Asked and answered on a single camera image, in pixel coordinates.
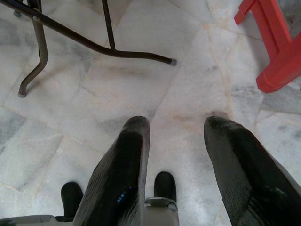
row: metal table leg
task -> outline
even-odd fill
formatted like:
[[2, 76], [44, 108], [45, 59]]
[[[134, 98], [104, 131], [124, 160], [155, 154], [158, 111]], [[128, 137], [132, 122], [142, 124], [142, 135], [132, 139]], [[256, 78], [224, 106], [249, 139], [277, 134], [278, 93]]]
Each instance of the metal table leg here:
[[119, 51], [115, 49], [115, 41], [113, 36], [113, 29], [111, 25], [111, 19], [109, 14], [109, 8], [107, 0], [103, 0], [103, 10], [107, 25], [109, 43], [111, 48], [106, 48], [101, 45], [92, 42], [91, 40], [81, 36], [80, 34], [72, 31], [71, 29], [61, 25], [57, 21], [49, 18], [48, 16], [41, 13], [41, 0], [27, 0], [28, 6], [22, 3], [22, 0], [0, 0], [0, 3], [14, 9], [17, 12], [32, 19], [34, 30], [36, 32], [38, 44], [39, 44], [39, 56], [40, 63], [38, 66], [30, 72], [30, 74], [22, 81], [19, 89], [19, 97], [26, 96], [27, 85], [43, 70], [46, 66], [48, 59], [47, 46], [45, 41], [45, 34], [43, 25], [55, 30], [56, 32], [96, 51], [112, 57], [121, 58], [138, 58], [138, 59], [150, 59], [160, 61], [165, 64], [175, 66], [177, 64], [176, 59], [167, 58], [153, 53], [147, 52], [131, 52], [131, 51]]

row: grout line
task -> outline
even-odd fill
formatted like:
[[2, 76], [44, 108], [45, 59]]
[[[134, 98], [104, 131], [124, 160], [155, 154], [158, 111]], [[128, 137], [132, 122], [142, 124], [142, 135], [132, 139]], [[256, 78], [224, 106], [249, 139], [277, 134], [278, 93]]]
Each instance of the grout line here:
[[50, 166], [51, 166], [53, 160], [56, 158], [58, 149], [59, 149], [59, 147], [60, 147], [60, 145], [61, 145], [61, 143], [62, 143], [63, 140], [64, 140], [64, 136], [62, 137], [62, 139], [61, 139], [59, 145], [57, 146], [57, 149], [56, 149], [54, 155], [52, 156], [51, 160], [49, 161], [48, 165], [45, 167], [45, 171], [44, 171], [43, 176], [42, 176], [42, 178], [41, 178], [40, 184], [38, 185], [38, 188], [37, 188], [36, 192], [32, 195], [30, 204], [28, 205], [27, 209], [25, 210], [25, 213], [28, 212], [28, 210], [29, 210], [30, 207], [32, 206], [32, 203], [33, 203], [34, 199], [36, 198], [38, 192], [40, 191], [40, 189], [41, 189], [41, 187], [42, 187], [42, 185], [43, 185], [43, 182], [45, 181], [47, 172], [48, 172], [48, 170], [50, 169]]
[[213, 21], [214, 21], [214, 24], [217, 24], [217, 21], [216, 21], [216, 19], [215, 19], [214, 13], [213, 13], [213, 10], [211, 9], [211, 7], [210, 7], [210, 5], [209, 5], [208, 0], [206, 0], [206, 4], [207, 4], [208, 9], [209, 9], [209, 11], [210, 11], [210, 13], [211, 13], [211, 16], [212, 16], [212, 19], [213, 19]]
[[214, 19], [213, 15], [212, 15], [212, 12], [211, 12], [211, 10], [210, 10], [209, 5], [208, 5], [207, 2], [206, 2], [206, 4], [207, 4], [207, 6], [208, 6], [208, 8], [209, 8], [210, 14], [212, 15], [212, 19], [213, 19], [214, 23], [210, 23], [210, 22], [208, 22], [208, 21], [203, 21], [203, 20], [197, 18], [195, 15], [192, 15], [192, 14], [191, 14], [190, 12], [188, 12], [187, 10], [185, 10], [185, 9], [181, 8], [180, 6], [176, 5], [176, 4], [173, 3], [171, 0], [167, 0], [167, 1], [168, 1], [169, 3], [171, 3], [172, 5], [174, 5], [176, 8], [178, 8], [179, 10], [185, 12], [185, 13], [188, 14], [190, 17], [194, 18], [195, 20], [198, 20], [198, 21], [201, 22], [201, 23], [204, 23], [204, 24], [215, 24], [215, 19]]
[[15, 189], [14, 187], [9, 186], [9, 185], [6, 185], [6, 184], [4, 184], [4, 183], [2, 183], [2, 182], [0, 182], [0, 186], [3, 186], [3, 187], [5, 187], [5, 188], [7, 188], [7, 189], [9, 189], [9, 190], [12, 190], [12, 191], [14, 191], [14, 192], [17, 192], [17, 193], [22, 193], [22, 192], [20, 192], [19, 190]]
[[229, 28], [225, 28], [225, 27], [220, 26], [218, 23], [216, 23], [216, 26], [217, 26], [218, 28], [220, 28], [220, 29], [229, 31], [229, 32], [231, 32], [231, 33], [235, 33], [235, 34], [237, 34], [237, 35], [242, 35], [242, 36], [245, 36], [245, 37], [248, 37], [248, 38], [255, 39], [255, 40], [258, 40], [258, 41], [262, 41], [262, 42], [263, 42], [263, 39], [255, 38], [255, 37], [252, 37], [252, 36], [250, 36], [250, 35], [243, 34], [243, 33], [241, 33], [241, 32], [233, 31], [233, 30], [231, 30], [231, 29], [229, 29]]
[[200, 32], [200, 30], [201, 30], [201, 22], [199, 23], [198, 30], [196, 31], [194, 37], [192, 38], [192, 41], [190, 42], [189, 48], [187, 48], [187, 49], [188, 49], [187, 52], [185, 53], [185, 55], [183, 56], [183, 58], [182, 58], [181, 60], [178, 60], [178, 61], [177, 61], [178, 64], [177, 64], [176, 67], [178, 67], [178, 68], [175, 70], [173, 78], [171, 79], [171, 81], [170, 81], [170, 83], [169, 83], [169, 85], [168, 85], [168, 87], [167, 87], [167, 89], [166, 89], [164, 95], [162, 96], [160, 102], [158, 103], [156, 112], [155, 112], [154, 116], [152, 117], [152, 119], [155, 118], [155, 116], [156, 116], [156, 114], [157, 114], [157, 110], [158, 110], [159, 107], [161, 106], [161, 104], [162, 104], [164, 98], [166, 97], [168, 91], [170, 90], [170, 87], [171, 87], [173, 81], [174, 81], [175, 78], [177, 77], [177, 75], [178, 75], [178, 73], [179, 73], [179, 70], [180, 70], [180, 68], [182, 67], [182, 64], [183, 64], [183, 62], [185, 61], [187, 55], [189, 54], [189, 52], [190, 52], [190, 50], [191, 50], [191, 48], [192, 48], [192, 44], [193, 44], [194, 40], [196, 39], [196, 37], [197, 37], [198, 33]]
[[259, 106], [259, 108], [258, 108], [258, 112], [257, 112], [257, 115], [256, 115], [256, 117], [255, 117], [254, 124], [252, 125], [253, 128], [256, 128], [257, 123], [263, 120], [263, 119], [261, 119], [261, 120], [259, 120], [259, 121], [257, 122], [257, 118], [258, 118], [258, 115], [259, 115], [259, 113], [260, 113], [260, 111], [261, 111], [261, 107], [262, 107], [262, 105], [263, 105], [263, 101], [264, 101], [265, 96], [266, 96], [266, 93], [264, 93], [263, 99], [262, 99], [262, 101], [261, 101], [261, 103], [260, 103], [260, 106]]
[[256, 117], [256, 120], [255, 120], [255, 123], [254, 123], [254, 129], [255, 130], [257, 130], [257, 124], [259, 123], [259, 122], [261, 122], [261, 121], [263, 121], [263, 120], [265, 120], [265, 119], [267, 119], [267, 118], [269, 118], [269, 117], [271, 117], [271, 116], [273, 116], [273, 115], [275, 115], [276, 114], [276, 112], [272, 112], [270, 115], [268, 115], [268, 116], [266, 116], [266, 117], [264, 117], [263, 119], [260, 119], [259, 121], [257, 121], [257, 117]]

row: marble floor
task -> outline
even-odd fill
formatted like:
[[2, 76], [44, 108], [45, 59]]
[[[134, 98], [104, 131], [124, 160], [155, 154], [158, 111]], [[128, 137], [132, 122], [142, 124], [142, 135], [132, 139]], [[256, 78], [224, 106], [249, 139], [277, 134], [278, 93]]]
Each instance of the marble floor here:
[[[46, 15], [107, 45], [99, 0], [42, 0]], [[252, 15], [236, 26], [240, 0], [110, 0], [116, 46], [176, 58], [178, 65], [112, 58], [45, 28], [49, 60], [38, 62], [32, 24], [0, 5], [0, 218], [62, 215], [61, 186], [89, 177], [125, 121], [150, 121], [146, 196], [155, 175], [177, 182], [183, 226], [229, 226], [203, 139], [210, 115], [251, 130], [301, 184], [301, 80], [264, 94], [269, 64]]]

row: red stool leg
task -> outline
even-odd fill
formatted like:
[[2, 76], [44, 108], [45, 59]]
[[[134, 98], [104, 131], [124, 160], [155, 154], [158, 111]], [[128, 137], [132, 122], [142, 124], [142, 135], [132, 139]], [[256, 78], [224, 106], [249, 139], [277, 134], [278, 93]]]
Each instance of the red stool leg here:
[[277, 91], [301, 75], [301, 33], [283, 48], [258, 76], [258, 88], [266, 93]]
[[251, 5], [256, 2], [257, 0], [243, 0], [240, 4], [239, 11], [236, 13], [234, 20], [237, 25], [239, 25], [251, 10]]

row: gray marble tile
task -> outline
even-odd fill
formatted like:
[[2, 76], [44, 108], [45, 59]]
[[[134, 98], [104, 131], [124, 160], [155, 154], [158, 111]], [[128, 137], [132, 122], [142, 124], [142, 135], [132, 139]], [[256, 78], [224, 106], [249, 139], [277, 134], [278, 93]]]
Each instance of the gray marble tile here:
[[159, 62], [102, 56], [71, 102], [61, 130], [94, 148], [108, 147], [108, 138], [129, 117], [152, 119], [176, 70]]
[[94, 168], [106, 151], [95, 151], [65, 136], [26, 214], [62, 216], [62, 186], [75, 181], [84, 192]]
[[207, 0], [169, 0], [204, 23], [214, 23]]
[[199, 21], [167, 0], [133, 0], [116, 27], [116, 48], [161, 54], [181, 61]]
[[262, 109], [301, 114], [301, 91], [291, 86], [285, 86], [277, 92], [265, 95]]
[[0, 218], [23, 216], [62, 135], [3, 107], [0, 125]]
[[290, 25], [290, 34], [295, 38], [301, 32], [301, 3], [298, 0], [278, 0], [279, 6]]
[[267, 151], [301, 184], [301, 126], [276, 114], [256, 124], [255, 135]]
[[301, 76], [294, 79], [292, 82], [288, 83], [287, 85], [294, 89], [301, 90]]
[[49, 164], [62, 135], [5, 108], [0, 115], [0, 182], [21, 192]]
[[232, 119], [252, 131], [264, 94], [255, 85], [233, 86], [230, 93]]
[[209, 42], [201, 30], [150, 124], [146, 196], [160, 171], [171, 172], [181, 225], [212, 225], [222, 204], [203, 138], [206, 117], [228, 116], [226, 88]]
[[249, 13], [240, 25], [236, 25], [234, 16], [241, 2], [242, 0], [208, 0], [208, 5], [219, 27], [262, 40], [252, 13]]

